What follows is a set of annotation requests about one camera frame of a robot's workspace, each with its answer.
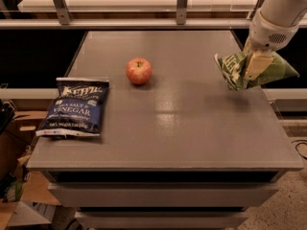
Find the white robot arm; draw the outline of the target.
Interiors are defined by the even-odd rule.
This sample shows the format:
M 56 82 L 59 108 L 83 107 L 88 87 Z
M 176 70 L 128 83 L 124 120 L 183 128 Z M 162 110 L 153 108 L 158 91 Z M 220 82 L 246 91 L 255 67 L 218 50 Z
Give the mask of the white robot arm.
M 273 62 L 273 53 L 291 41 L 307 12 L 307 0 L 264 0 L 249 25 L 244 78 L 255 80 Z

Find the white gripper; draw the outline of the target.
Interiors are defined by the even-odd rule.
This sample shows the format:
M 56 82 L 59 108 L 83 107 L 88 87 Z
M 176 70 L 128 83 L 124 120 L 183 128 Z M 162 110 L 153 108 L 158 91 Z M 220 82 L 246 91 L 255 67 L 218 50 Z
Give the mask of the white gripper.
M 258 78 L 273 62 L 271 52 L 288 45 L 298 30 L 298 25 L 280 26 L 267 20 L 258 9 L 249 25 L 248 38 L 243 52 L 248 57 L 244 78 L 253 81 Z

